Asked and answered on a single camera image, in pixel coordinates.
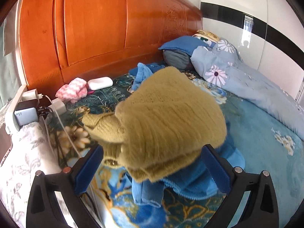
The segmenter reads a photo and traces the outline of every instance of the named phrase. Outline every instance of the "metal bolt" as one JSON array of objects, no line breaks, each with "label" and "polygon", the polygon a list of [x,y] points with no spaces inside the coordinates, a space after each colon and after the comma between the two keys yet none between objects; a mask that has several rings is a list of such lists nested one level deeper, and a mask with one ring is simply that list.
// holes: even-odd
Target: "metal bolt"
[{"label": "metal bolt", "polygon": [[38,176],[41,175],[41,173],[42,173],[42,171],[41,171],[41,170],[38,170],[38,171],[36,171],[35,175],[38,177]]},{"label": "metal bolt", "polygon": [[69,173],[71,171],[71,167],[64,167],[62,171],[63,173]]},{"label": "metal bolt", "polygon": [[235,172],[237,172],[237,173],[241,173],[243,170],[242,170],[242,168],[241,167],[235,167]]},{"label": "metal bolt", "polygon": [[269,172],[267,170],[264,170],[263,175],[267,177],[267,176],[269,176]]}]

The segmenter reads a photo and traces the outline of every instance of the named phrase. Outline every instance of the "white cable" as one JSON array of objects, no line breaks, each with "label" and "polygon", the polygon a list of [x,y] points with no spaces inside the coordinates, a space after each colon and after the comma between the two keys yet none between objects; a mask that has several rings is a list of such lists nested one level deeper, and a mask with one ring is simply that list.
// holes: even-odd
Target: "white cable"
[{"label": "white cable", "polygon": [[[51,104],[53,105],[53,107],[55,107],[54,104],[53,104],[53,102],[52,102],[52,100],[49,98],[49,96],[47,96],[47,95],[43,95],[43,96],[45,96],[45,97],[51,102]],[[54,109],[54,112],[56,113],[56,115],[57,115],[57,117],[58,117],[58,120],[59,120],[59,122],[60,122],[60,125],[61,125],[61,127],[63,128],[64,132],[66,133],[68,140],[70,141],[71,145],[73,146],[74,150],[76,151],[78,157],[81,158],[82,156],[80,155],[80,153],[79,153],[78,150],[76,149],[76,146],[75,146],[74,143],[72,142],[72,140],[71,140],[69,134],[67,133],[65,127],[63,126],[63,123],[62,123],[62,121],[61,121],[61,119],[60,119],[60,117],[59,117],[58,112],[56,111],[56,109]],[[90,190],[91,190],[91,192],[92,192],[92,198],[94,199],[95,206],[96,206],[96,208],[98,209],[98,218],[99,218],[99,220],[102,222],[102,218],[101,218],[100,212],[99,212],[99,207],[98,207],[98,205],[97,205],[95,193],[94,193],[94,191],[93,191],[93,188],[92,188],[92,186],[91,186],[91,183],[89,184],[89,188],[90,188]]]},{"label": "white cable", "polygon": [[45,125],[45,130],[47,131],[47,140],[48,140],[50,149],[51,149],[53,155],[56,157],[56,154],[55,154],[55,152],[54,152],[54,150],[52,148],[52,144],[51,144],[51,140],[50,140],[50,134],[49,134],[49,130],[48,130],[48,127],[47,127],[47,123],[45,122],[45,119],[43,118],[43,116],[42,116],[42,120],[43,120],[43,123]]},{"label": "white cable", "polygon": [[[47,96],[47,95],[43,95],[43,96],[45,96],[45,97],[51,102],[51,104],[53,105],[53,107],[55,107],[54,104],[53,104],[53,102],[52,102],[52,100],[49,98],[49,96]],[[81,155],[80,155],[80,153],[78,152],[78,150],[77,150],[76,146],[74,145],[74,143],[72,142],[72,140],[71,140],[71,138],[70,138],[70,135],[67,133],[65,127],[63,126],[63,123],[62,123],[62,121],[61,121],[61,119],[60,119],[60,117],[59,117],[58,112],[56,111],[56,109],[54,109],[54,112],[56,113],[56,115],[57,115],[57,117],[58,117],[58,120],[59,120],[59,122],[60,122],[60,125],[61,125],[61,127],[63,128],[63,131],[66,133],[67,138],[68,138],[68,140],[70,141],[72,147],[73,147],[74,150],[76,151],[78,157],[81,158]]]}]

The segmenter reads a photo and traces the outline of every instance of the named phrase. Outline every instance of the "headboard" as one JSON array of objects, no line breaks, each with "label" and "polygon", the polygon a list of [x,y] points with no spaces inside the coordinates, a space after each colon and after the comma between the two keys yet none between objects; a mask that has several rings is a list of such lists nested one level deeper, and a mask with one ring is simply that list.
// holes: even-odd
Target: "headboard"
[{"label": "headboard", "polygon": [[22,0],[26,83],[54,97],[75,77],[118,77],[162,60],[158,47],[202,29],[201,17],[188,0]]}]

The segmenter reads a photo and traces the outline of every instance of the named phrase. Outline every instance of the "black stripe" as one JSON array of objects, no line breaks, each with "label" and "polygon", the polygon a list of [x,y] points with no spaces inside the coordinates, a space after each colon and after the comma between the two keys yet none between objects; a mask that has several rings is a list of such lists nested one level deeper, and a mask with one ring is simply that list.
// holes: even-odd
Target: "black stripe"
[{"label": "black stripe", "polygon": [[[243,29],[244,26],[244,16],[247,15],[236,9],[204,2],[201,2],[201,11],[204,18],[228,23],[241,29]],[[267,25],[266,22],[251,15],[249,16],[253,18],[251,33],[265,39],[280,49],[304,69],[304,52],[294,42],[278,30]]]}]

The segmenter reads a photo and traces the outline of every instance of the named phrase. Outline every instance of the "pink object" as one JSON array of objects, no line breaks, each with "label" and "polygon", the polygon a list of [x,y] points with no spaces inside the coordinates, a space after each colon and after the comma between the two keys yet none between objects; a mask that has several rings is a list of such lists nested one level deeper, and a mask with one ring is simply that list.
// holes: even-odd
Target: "pink object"
[{"label": "pink object", "polygon": [[76,103],[79,99],[87,96],[87,82],[81,78],[75,78],[68,85],[63,85],[56,93],[55,97],[61,101],[71,101]]}]

